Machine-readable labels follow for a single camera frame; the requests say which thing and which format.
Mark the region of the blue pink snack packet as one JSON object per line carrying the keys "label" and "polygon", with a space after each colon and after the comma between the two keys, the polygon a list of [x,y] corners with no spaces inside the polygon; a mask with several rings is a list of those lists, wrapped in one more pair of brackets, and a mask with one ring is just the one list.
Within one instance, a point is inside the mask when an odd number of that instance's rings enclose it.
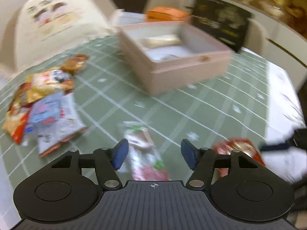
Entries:
{"label": "blue pink snack packet", "polygon": [[50,94],[32,105],[28,123],[33,126],[39,124],[51,124],[60,118],[60,106],[64,92],[59,91]]}

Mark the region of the green grid tablecloth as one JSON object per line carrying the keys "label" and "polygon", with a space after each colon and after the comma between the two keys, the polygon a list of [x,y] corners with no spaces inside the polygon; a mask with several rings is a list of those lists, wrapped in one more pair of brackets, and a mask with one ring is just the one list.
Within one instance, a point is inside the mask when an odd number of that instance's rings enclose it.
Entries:
{"label": "green grid tablecloth", "polygon": [[160,166],[172,180],[186,181],[191,171],[180,153],[188,139],[210,147],[230,138],[265,139],[268,110],[268,63],[242,51],[232,56],[227,71],[208,81],[151,97],[141,88],[125,62],[115,37],[93,40],[23,71],[1,89],[1,117],[27,75],[60,65],[76,53],[89,55],[77,74],[73,92],[77,112],[87,131],[40,157],[35,143],[15,144],[1,132],[1,189],[10,195],[22,180],[69,149],[82,154],[112,147],[122,138],[122,124],[143,122],[161,154]]}

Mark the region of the brown wrapped pastry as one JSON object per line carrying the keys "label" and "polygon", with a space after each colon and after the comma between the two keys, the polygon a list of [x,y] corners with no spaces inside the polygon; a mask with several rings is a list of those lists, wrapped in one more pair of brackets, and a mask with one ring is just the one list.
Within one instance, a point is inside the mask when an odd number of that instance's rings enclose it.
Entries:
{"label": "brown wrapped pastry", "polygon": [[76,54],[68,58],[60,68],[62,71],[71,75],[77,74],[79,71],[85,68],[90,57],[84,54]]}

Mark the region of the black gift box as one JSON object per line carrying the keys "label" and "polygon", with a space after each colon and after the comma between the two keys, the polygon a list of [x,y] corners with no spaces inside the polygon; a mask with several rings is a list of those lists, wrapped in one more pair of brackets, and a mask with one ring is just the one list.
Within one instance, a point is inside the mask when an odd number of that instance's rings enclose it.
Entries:
{"label": "black gift box", "polygon": [[195,0],[191,23],[233,51],[239,52],[251,18],[251,12],[225,1]]}

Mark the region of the beige chair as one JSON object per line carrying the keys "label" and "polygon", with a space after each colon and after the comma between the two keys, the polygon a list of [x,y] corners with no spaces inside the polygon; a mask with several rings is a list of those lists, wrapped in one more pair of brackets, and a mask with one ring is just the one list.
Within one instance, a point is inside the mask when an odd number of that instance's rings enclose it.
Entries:
{"label": "beige chair", "polygon": [[266,28],[256,20],[250,19],[243,46],[257,55],[263,56],[267,46]]}

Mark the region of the lollipop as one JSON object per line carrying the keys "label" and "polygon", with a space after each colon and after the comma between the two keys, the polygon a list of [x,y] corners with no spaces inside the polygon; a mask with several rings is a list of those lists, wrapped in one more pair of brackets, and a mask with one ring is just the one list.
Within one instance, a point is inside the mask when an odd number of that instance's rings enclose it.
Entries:
{"label": "lollipop", "polygon": [[170,176],[148,128],[141,122],[124,121],[120,124],[128,140],[127,155],[132,177],[136,181],[169,181]]}

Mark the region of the red yellow snack bag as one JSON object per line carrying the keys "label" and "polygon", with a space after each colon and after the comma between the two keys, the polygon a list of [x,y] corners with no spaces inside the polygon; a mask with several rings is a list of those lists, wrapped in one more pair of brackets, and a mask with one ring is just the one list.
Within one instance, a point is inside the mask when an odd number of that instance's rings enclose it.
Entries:
{"label": "red yellow snack bag", "polygon": [[30,83],[22,83],[13,95],[12,102],[6,113],[5,122],[2,129],[7,132],[16,144],[20,144],[23,139],[31,103],[26,100],[26,92],[30,89]]}

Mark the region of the orange carton box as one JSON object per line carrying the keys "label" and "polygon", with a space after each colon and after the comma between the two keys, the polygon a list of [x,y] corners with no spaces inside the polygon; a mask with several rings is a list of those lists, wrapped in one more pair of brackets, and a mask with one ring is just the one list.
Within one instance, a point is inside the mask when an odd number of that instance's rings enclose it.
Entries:
{"label": "orange carton box", "polygon": [[147,22],[186,21],[190,14],[172,7],[159,6],[146,12]]}

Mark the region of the white orange snack bag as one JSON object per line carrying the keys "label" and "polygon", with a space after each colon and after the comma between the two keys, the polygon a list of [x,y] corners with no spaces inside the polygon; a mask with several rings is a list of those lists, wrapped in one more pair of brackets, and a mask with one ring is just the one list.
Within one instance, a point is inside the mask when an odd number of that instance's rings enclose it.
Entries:
{"label": "white orange snack bag", "polygon": [[75,108],[74,94],[65,94],[59,105],[59,118],[55,122],[41,125],[37,129],[39,156],[44,157],[58,149],[63,143],[87,130]]}

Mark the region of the pink cardboard box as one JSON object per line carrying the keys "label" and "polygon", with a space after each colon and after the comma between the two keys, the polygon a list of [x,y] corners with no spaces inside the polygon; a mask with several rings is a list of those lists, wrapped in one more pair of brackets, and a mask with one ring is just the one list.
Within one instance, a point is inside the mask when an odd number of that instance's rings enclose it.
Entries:
{"label": "pink cardboard box", "polygon": [[[181,44],[147,48],[147,37],[176,35]],[[195,84],[223,75],[233,51],[187,22],[146,22],[123,25],[118,41],[128,65],[150,95]]]}

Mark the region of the yellow panda snack bag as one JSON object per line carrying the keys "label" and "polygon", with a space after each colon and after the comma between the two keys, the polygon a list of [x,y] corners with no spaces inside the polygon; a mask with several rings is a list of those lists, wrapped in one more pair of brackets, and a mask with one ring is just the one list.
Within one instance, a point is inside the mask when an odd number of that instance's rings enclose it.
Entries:
{"label": "yellow panda snack bag", "polygon": [[26,77],[26,101],[36,102],[57,91],[70,91],[75,87],[73,77],[60,68],[53,68]]}

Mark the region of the dark red snack packet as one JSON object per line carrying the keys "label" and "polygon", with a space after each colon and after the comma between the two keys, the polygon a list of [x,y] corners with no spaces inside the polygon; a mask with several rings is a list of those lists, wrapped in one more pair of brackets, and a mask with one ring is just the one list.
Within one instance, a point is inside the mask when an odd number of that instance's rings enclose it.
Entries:
{"label": "dark red snack packet", "polygon": [[[253,143],[246,138],[230,139],[222,142],[217,142],[211,147],[214,151],[221,155],[230,155],[234,151],[241,151],[248,155],[259,164],[266,167],[261,155]],[[247,161],[245,158],[239,158],[239,166],[241,168],[256,168],[255,165]],[[228,175],[229,168],[218,168],[218,178]]]}

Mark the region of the cream snack pack in box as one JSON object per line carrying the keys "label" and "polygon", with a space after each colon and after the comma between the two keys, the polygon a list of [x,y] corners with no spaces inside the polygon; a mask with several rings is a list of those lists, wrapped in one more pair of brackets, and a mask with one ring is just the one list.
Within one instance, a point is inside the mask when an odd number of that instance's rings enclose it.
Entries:
{"label": "cream snack pack in box", "polygon": [[181,40],[176,35],[162,35],[155,37],[147,37],[142,40],[142,44],[147,48],[159,48],[165,46],[176,46],[181,44]]}

